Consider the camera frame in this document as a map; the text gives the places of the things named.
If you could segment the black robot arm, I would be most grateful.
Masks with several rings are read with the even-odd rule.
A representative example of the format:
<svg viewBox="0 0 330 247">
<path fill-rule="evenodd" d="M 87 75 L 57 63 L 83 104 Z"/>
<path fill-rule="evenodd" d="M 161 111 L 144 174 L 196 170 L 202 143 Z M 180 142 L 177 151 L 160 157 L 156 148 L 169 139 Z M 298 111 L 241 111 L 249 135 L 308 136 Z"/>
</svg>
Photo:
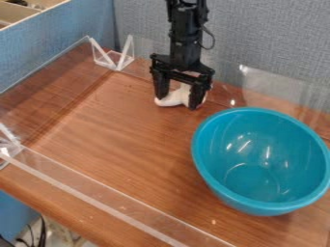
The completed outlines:
<svg viewBox="0 0 330 247">
<path fill-rule="evenodd" d="M 196 110 L 204 104 L 216 73 L 201 61 L 202 33 L 212 35 L 205 27 L 209 8 L 206 0 L 166 0 L 166 7 L 170 54 L 152 55 L 156 102 L 166 106 L 185 104 Z"/>
</svg>

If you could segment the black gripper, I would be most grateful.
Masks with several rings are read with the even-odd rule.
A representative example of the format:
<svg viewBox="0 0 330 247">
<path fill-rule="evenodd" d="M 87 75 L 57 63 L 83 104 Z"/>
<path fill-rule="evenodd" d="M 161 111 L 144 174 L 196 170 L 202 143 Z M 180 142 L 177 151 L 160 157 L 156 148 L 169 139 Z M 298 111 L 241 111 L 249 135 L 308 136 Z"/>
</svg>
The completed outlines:
<svg viewBox="0 0 330 247">
<path fill-rule="evenodd" d="M 197 110 L 204 103 L 206 92 L 212 89 L 214 69 L 197 61 L 188 69 L 170 61 L 169 55 L 154 53 L 150 72 L 154 78 L 156 96 L 164 99 L 169 94 L 170 80 L 180 81 L 192 86 L 189 95 L 189 108 Z"/>
</svg>

